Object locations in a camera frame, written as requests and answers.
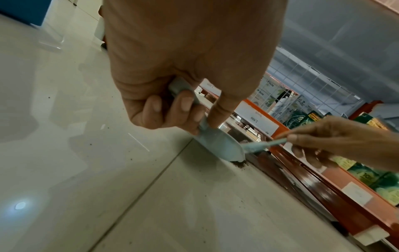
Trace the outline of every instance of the brush handle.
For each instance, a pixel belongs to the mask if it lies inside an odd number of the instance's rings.
[[[173,95],[173,97],[176,97],[181,91],[190,90],[194,95],[193,104],[201,104],[199,99],[195,95],[192,86],[185,79],[183,79],[183,77],[174,78],[173,81],[169,84],[168,89],[169,92]],[[206,130],[209,127],[206,116],[202,118],[198,127],[200,130]]]
[[[287,142],[286,138],[278,139],[270,142],[252,142],[247,144],[241,144],[244,153],[255,153],[262,151],[266,148],[272,147],[274,145],[285,144]]]

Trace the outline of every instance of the small gray dustpan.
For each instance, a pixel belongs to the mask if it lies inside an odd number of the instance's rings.
[[[192,91],[194,94],[194,104],[200,104],[200,101],[192,90],[191,85],[182,77],[176,77],[169,85],[169,91],[173,96],[176,96],[183,90]],[[215,156],[226,161],[243,162],[246,153],[259,152],[265,148],[287,142],[287,139],[284,138],[271,142],[239,144],[233,137],[222,130],[209,127],[206,117],[204,117],[199,123],[199,129],[199,134],[194,136],[194,139]]]

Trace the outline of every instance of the blue object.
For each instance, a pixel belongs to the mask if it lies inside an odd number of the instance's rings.
[[[51,0],[0,0],[0,13],[26,24],[41,26]]]

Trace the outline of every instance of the dustpan handle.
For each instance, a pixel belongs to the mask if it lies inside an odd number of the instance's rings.
[[[173,97],[176,97],[181,91],[190,90],[194,95],[193,104],[201,104],[199,99],[195,95],[195,92],[193,91],[191,85],[185,79],[183,79],[183,77],[174,78],[173,81],[169,84],[168,89]],[[198,127],[200,130],[206,130],[209,127],[206,116],[202,118]]]

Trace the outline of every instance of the fingernail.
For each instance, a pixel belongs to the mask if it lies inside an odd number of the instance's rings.
[[[195,122],[201,121],[201,119],[204,117],[204,115],[205,115],[205,110],[201,110],[201,111],[197,112],[194,116],[194,121]]]
[[[192,97],[184,97],[182,99],[182,110],[184,112],[189,112],[193,101],[194,101],[194,98],[192,98]]]
[[[157,113],[161,112],[161,110],[162,110],[162,103],[161,103],[160,100],[154,101],[154,103],[153,103],[153,109],[154,109],[154,111],[157,112]]]
[[[295,143],[296,140],[298,140],[298,136],[297,135],[293,134],[293,135],[288,135],[287,136],[287,141],[290,142],[290,143]]]

